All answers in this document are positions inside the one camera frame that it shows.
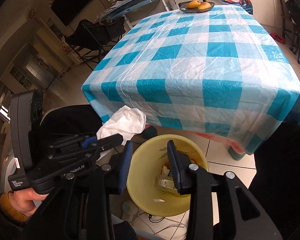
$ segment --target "desk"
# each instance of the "desk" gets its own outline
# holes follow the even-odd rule
[[[102,22],[104,20],[115,20],[121,16],[124,16],[127,25],[129,26],[130,29],[132,29],[133,26],[131,25],[130,21],[126,18],[125,14],[137,8],[140,8],[141,6],[144,6],[148,3],[152,3],[154,1],[158,1],[158,0],[127,0],[121,5],[106,12],[106,14],[104,14],[102,17],[99,18],[99,21]],[[165,0],[161,0],[161,1],[166,11],[169,11],[169,7],[167,6]]]
[[[82,86],[106,122],[122,106],[152,125],[194,132],[253,153],[283,122],[300,124],[300,82],[244,9],[216,5],[144,18]]]

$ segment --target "human hand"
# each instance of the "human hand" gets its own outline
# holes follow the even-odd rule
[[[45,200],[48,194],[39,195],[33,188],[27,188],[19,191],[10,192],[8,195],[9,201],[13,208],[26,216],[31,216],[37,210],[33,200]]]

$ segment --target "silver bolt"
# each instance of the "silver bolt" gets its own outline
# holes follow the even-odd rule
[[[195,163],[191,163],[189,165],[189,169],[193,170],[193,171],[196,171],[197,169],[199,169],[199,166]]]
[[[228,171],[226,173],[226,177],[229,178],[229,179],[233,179],[235,177],[235,174],[232,171]]]
[[[66,179],[73,179],[74,178],[74,173],[69,172],[66,174]]]
[[[110,164],[104,164],[104,165],[101,166],[101,169],[103,171],[109,171],[109,170],[111,170],[111,165]]]

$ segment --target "checkered tablecloth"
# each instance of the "checkered tablecloth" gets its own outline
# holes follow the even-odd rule
[[[300,123],[300,82],[271,36],[241,7],[179,10],[140,21],[82,91],[103,122],[138,108],[153,125],[223,138],[254,152],[285,120]]]

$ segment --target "yellow fruit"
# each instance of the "yellow fruit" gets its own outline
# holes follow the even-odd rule
[[[195,0],[195,1],[192,1],[192,2],[188,3],[188,4],[186,5],[186,7],[187,7],[188,9],[198,8],[200,4],[201,4],[200,1],[196,1],[196,0]]]
[[[198,10],[208,9],[210,7],[211,7],[211,5],[208,2],[203,2],[198,6]]]

